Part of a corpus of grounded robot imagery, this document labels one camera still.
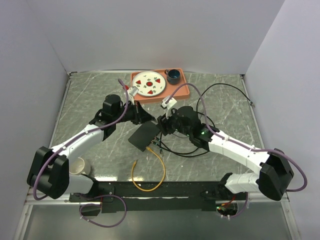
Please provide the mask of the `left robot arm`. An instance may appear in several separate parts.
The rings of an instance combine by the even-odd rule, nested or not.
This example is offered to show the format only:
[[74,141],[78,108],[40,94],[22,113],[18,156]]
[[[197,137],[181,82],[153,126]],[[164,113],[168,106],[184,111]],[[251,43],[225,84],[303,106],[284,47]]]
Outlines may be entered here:
[[40,191],[52,199],[63,194],[81,194],[87,201],[94,201],[99,195],[99,182],[87,173],[70,174],[71,163],[106,140],[116,130],[117,123],[139,125],[153,120],[139,102],[123,103],[118,95],[107,95],[102,108],[82,131],[59,145],[42,146],[35,152],[27,177],[34,199],[41,200],[37,196]]

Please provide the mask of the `black network switch box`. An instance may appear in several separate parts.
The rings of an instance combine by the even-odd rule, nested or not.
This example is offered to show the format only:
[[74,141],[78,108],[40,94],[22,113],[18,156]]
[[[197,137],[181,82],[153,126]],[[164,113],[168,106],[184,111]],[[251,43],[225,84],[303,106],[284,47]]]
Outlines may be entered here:
[[128,142],[138,150],[144,152],[153,139],[160,133],[160,129],[151,121],[143,123],[128,139]]

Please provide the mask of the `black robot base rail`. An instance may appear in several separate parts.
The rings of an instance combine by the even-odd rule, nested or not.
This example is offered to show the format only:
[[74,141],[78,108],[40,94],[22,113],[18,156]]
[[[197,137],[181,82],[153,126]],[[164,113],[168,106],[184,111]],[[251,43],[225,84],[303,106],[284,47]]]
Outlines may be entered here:
[[88,194],[70,195],[71,203],[97,204],[102,213],[118,211],[169,211],[201,210],[215,211],[217,202],[244,201],[247,194],[231,193],[218,181],[166,181],[157,185],[152,181],[102,181]]

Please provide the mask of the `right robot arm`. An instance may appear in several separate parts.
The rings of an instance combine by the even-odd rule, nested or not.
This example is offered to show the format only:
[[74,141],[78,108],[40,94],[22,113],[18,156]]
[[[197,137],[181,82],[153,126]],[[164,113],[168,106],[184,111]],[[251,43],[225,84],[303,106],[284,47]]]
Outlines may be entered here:
[[294,173],[285,154],[249,145],[201,122],[191,106],[174,110],[157,118],[164,135],[179,132],[198,148],[225,156],[251,170],[250,173],[228,173],[221,179],[218,193],[223,199],[242,192],[260,192],[279,201],[293,179]]

